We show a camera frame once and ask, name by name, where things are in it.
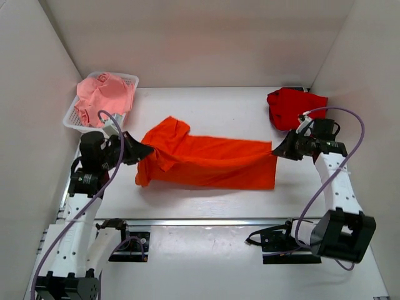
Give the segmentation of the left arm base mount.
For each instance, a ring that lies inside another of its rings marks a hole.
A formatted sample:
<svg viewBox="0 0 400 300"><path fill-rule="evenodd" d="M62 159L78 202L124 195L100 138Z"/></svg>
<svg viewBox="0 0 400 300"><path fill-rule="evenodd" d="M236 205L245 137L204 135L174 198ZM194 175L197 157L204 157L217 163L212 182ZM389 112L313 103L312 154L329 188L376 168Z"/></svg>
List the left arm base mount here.
<svg viewBox="0 0 400 300"><path fill-rule="evenodd" d="M113 251L109 262L120 263L146 263L148 262L149 242L151 233L149 231L130 231L128 224L123 219L106 219L101 224L95 225L97 236L101 229L113 228L120 232L122 244Z"/></svg>

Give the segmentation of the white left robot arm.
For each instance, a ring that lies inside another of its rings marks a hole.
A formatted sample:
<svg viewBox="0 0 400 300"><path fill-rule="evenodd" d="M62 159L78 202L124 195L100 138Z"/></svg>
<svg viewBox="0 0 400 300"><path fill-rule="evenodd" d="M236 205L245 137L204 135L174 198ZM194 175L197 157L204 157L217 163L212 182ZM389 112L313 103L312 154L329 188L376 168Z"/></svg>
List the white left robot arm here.
<svg viewBox="0 0 400 300"><path fill-rule="evenodd" d="M71 165L64 222L46 248L32 280L32 299L99 299L101 273L113 252L127 247L131 233L122 219L94 219L105 189L121 164L135 165L154 149L128 132L104 137L99 131L81 136L80 155Z"/></svg>

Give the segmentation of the orange t shirt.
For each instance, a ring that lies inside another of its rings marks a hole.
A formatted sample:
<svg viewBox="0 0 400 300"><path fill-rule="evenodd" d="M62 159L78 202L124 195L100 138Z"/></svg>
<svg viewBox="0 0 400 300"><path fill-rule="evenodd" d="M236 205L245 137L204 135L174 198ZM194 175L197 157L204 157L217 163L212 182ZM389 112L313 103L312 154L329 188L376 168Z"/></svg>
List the orange t shirt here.
<svg viewBox="0 0 400 300"><path fill-rule="evenodd" d="M167 117L142 143L154 151L137 165L135 183L152 180L207 188L273 190L277 157L270 141L192 136L190 126Z"/></svg>

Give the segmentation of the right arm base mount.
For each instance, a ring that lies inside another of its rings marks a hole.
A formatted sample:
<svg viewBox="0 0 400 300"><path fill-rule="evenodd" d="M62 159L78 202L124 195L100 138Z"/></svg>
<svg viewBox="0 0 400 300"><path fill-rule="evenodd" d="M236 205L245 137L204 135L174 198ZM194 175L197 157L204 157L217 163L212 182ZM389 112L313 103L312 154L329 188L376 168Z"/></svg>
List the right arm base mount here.
<svg viewBox="0 0 400 300"><path fill-rule="evenodd" d="M292 225L293 220L288 219L284 224L254 231L245 243L261 247L265 265L321 264L321 258L296 243L291 236Z"/></svg>

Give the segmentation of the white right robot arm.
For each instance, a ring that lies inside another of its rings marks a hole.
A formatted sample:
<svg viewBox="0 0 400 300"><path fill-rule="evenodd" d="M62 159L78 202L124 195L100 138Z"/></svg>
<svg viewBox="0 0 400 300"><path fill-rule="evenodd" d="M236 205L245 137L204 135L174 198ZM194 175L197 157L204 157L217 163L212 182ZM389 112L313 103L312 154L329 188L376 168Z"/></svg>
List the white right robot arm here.
<svg viewBox="0 0 400 300"><path fill-rule="evenodd" d="M339 124L332 119L299 117L299 127L288 132L272 152L279 158L312 158L321 179L326 212L317 222L292 220L280 235L287 250L308 248L314 256L360 263L376 230L375 219L364 214L353 191L343 143L336 141Z"/></svg>

